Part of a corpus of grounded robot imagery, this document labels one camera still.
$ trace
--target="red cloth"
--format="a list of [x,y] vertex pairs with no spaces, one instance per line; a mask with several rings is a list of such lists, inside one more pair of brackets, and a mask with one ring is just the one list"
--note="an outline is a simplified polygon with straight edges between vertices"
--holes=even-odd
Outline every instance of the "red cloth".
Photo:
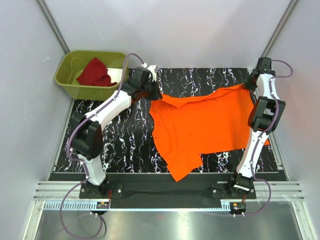
[[108,69],[96,57],[88,63],[77,80],[81,85],[86,86],[111,87],[117,84],[116,82],[111,83]]

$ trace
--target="orange fabric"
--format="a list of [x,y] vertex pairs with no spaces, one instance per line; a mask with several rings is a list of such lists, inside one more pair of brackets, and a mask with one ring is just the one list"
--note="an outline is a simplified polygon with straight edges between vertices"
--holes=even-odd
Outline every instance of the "orange fabric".
[[162,96],[151,102],[152,136],[174,180],[201,166],[200,154],[246,147],[253,103],[242,84],[219,88],[206,96]]

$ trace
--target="white panel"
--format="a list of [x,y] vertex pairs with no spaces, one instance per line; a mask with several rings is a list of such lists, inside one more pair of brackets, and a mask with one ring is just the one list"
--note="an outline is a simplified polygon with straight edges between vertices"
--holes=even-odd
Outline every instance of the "white panel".
[[22,239],[69,97],[54,82],[64,54],[35,0],[0,1],[1,239]]
[[162,68],[252,68],[289,0],[46,2],[71,51],[134,52]]
[[[275,42],[269,57],[290,63],[294,75],[276,81],[286,101],[276,130],[292,180],[299,181],[313,225],[320,237],[320,1],[300,1]],[[273,63],[277,75],[289,71]]]

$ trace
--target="white backdrop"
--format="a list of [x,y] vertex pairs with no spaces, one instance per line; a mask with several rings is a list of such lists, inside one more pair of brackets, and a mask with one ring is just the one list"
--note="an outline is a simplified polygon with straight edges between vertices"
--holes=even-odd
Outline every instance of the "white backdrop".
[[163,68],[253,68],[290,0],[45,1],[71,51],[134,52]]
[[70,101],[54,81],[63,57],[35,0],[0,1],[0,239],[22,239],[49,174]]
[[[320,238],[320,2],[300,1],[268,57],[290,63],[291,78],[276,80],[276,91],[286,107],[276,130],[291,180],[299,181]],[[277,75],[289,73],[273,63]]]

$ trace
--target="green bin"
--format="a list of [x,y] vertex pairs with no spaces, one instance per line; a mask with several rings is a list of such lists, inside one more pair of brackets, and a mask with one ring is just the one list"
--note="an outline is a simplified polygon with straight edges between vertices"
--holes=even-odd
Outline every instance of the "green bin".
[[[86,86],[80,85],[77,78],[93,58],[98,58],[107,68],[122,69],[125,57],[121,52],[72,51],[63,58],[54,79],[73,99],[105,101],[120,83],[114,86]],[[124,79],[128,76],[129,70],[125,66]]]

